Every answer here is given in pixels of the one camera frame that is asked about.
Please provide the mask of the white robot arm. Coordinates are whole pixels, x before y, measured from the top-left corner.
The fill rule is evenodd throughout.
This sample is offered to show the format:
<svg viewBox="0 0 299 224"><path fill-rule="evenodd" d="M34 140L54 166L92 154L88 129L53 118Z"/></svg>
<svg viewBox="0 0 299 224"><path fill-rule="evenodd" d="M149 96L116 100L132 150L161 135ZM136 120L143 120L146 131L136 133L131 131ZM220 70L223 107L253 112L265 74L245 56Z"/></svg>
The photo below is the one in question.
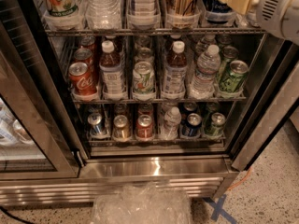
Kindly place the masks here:
<svg viewBox="0 0 299 224"><path fill-rule="evenodd" d="M251 11L267 33L299 45L299 0L219 0L238 14Z"/></svg>

